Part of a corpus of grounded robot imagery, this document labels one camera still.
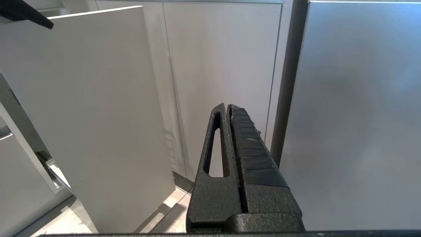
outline cabinet door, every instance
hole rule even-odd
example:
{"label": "cabinet door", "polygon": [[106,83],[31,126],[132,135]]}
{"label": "cabinet door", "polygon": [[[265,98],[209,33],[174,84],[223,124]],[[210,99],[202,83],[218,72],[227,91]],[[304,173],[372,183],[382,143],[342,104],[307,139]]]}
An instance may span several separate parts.
{"label": "cabinet door", "polygon": [[165,141],[170,151],[171,167],[173,171],[186,177],[162,3],[97,0],[96,4],[99,10],[143,6],[149,46],[151,47],[152,66],[164,120]]}
{"label": "cabinet door", "polygon": [[[164,3],[186,172],[196,177],[209,114],[219,103],[247,109],[265,135],[281,5]],[[222,176],[215,136],[211,176]]]}
{"label": "cabinet door", "polygon": [[0,25],[0,66],[100,232],[132,232],[174,190],[141,7]]}

